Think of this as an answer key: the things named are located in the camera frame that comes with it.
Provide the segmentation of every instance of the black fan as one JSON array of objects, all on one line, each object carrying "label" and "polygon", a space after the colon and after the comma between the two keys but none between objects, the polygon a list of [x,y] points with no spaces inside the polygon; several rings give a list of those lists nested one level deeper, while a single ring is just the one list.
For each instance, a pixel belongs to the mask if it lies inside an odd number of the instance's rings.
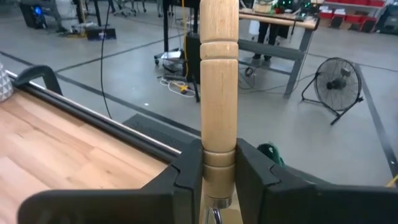
[{"label": "black fan", "polygon": [[[317,100],[304,97],[304,92],[313,83]],[[334,125],[356,103],[363,101],[360,96],[362,90],[361,77],[355,66],[342,58],[329,58],[324,61],[315,74],[315,77],[301,93],[302,100],[320,103],[334,114],[330,125]]]}]

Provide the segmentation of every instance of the wooden spindle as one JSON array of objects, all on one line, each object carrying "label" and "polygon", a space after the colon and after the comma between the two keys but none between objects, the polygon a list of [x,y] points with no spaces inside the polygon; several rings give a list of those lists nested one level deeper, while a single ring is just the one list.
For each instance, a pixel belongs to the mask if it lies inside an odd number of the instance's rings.
[{"label": "wooden spindle", "polygon": [[200,1],[201,141],[205,202],[226,208],[234,190],[239,0]]}]

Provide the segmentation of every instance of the black floor mat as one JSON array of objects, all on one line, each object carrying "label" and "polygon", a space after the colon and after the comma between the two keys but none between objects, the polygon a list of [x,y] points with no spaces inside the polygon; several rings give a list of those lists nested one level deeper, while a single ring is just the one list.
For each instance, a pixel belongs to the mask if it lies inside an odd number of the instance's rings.
[{"label": "black floor mat", "polygon": [[178,150],[196,139],[140,114],[132,116],[123,124]]}]

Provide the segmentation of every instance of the wooden tabletop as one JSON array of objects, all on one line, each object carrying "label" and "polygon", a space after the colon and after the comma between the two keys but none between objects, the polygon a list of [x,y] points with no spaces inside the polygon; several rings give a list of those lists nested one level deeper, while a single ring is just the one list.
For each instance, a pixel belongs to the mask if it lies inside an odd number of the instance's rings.
[{"label": "wooden tabletop", "polygon": [[48,189],[139,189],[166,164],[17,91],[0,103],[0,223]]},{"label": "wooden tabletop", "polygon": [[303,22],[295,22],[294,19],[296,15],[293,14],[260,14],[254,12],[253,9],[240,9],[239,12],[240,19],[251,19],[259,22],[268,22],[284,26],[295,25],[306,29],[315,29],[317,26],[317,19],[309,16],[307,16]]}]

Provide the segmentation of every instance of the fan stand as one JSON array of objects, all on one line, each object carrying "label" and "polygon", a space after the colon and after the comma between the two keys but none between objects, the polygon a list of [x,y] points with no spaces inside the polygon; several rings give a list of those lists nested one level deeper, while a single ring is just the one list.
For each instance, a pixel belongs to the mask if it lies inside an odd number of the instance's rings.
[{"label": "fan stand", "polygon": [[336,110],[332,109],[329,105],[327,105],[327,104],[324,103],[324,102],[317,101],[317,100],[311,100],[311,99],[308,99],[308,98],[304,97],[305,91],[306,91],[306,90],[310,87],[310,85],[318,78],[319,74],[320,74],[320,73],[317,72],[317,73],[315,74],[314,78],[310,81],[310,83],[304,88],[303,92],[301,92],[301,97],[302,97],[301,101],[309,101],[309,102],[312,102],[312,103],[318,103],[318,104],[321,104],[321,105],[323,105],[324,107],[328,108],[333,114],[336,115],[336,118],[330,123],[330,125],[334,125],[334,124],[335,124],[345,113],[347,113],[347,111],[349,111],[354,105],[356,105],[357,103],[363,101],[363,98],[362,98],[362,96],[357,97],[356,100],[355,100],[355,102],[354,102],[351,106],[347,107],[346,109],[343,110],[343,112],[340,112],[340,113],[339,113],[339,112],[337,112]]}]

